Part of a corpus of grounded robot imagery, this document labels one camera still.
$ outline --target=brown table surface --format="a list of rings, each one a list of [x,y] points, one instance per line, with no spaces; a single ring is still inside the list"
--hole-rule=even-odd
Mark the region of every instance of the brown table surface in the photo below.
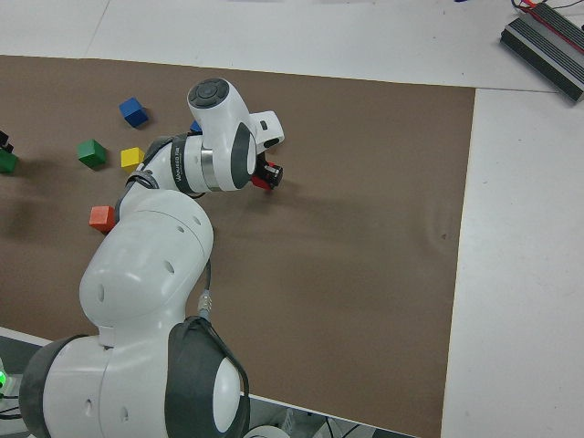
[[[188,131],[186,93],[227,78],[287,136],[272,193],[200,200],[215,230],[214,325],[251,391],[438,437],[474,91],[106,60],[0,57],[0,130],[19,157],[0,174],[0,326],[48,339],[95,333],[78,283],[113,205],[120,151]],[[135,96],[151,121],[133,129]],[[92,170],[76,145],[94,138]],[[200,289],[188,303],[196,312]]]

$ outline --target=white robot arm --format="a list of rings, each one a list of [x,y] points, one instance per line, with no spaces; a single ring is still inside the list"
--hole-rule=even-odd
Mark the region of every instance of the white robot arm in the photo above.
[[[200,315],[185,319],[213,245],[211,223],[192,197],[241,189],[254,177],[277,186],[282,169],[264,151],[284,134],[273,112],[249,114],[223,79],[193,87],[188,104],[202,135],[152,144],[81,279],[81,306],[99,335],[53,342],[26,368],[20,408],[36,438],[247,432],[247,377],[211,326],[208,295]]]

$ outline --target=blue cube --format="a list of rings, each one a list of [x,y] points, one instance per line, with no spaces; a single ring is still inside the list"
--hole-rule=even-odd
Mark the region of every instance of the blue cube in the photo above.
[[[191,124],[191,131],[192,132],[203,132],[203,130],[199,126],[199,123],[197,123],[197,120],[193,120],[193,123]]]
[[[134,128],[140,126],[143,122],[148,120],[144,107],[138,102],[136,98],[129,98],[120,104],[121,115]]]

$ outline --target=white circular object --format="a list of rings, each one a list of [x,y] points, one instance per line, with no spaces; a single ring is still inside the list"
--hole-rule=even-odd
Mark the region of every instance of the white circular object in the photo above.
[[[290,438],[282,429],[274,426],[258,426],[245,434],[244,438]]]
[[[222,360],[213,388],[213,418],[221,433],[227,431],[239,406],[239,373],[228,358]]]

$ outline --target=red cube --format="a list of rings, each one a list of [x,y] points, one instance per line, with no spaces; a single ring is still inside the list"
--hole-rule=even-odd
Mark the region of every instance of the red cube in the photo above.
[[[113,207],[109,205],[100,205],[91,208],[89,215],[89,226],[102,233],[108,233],[116,224],[116,214]]]

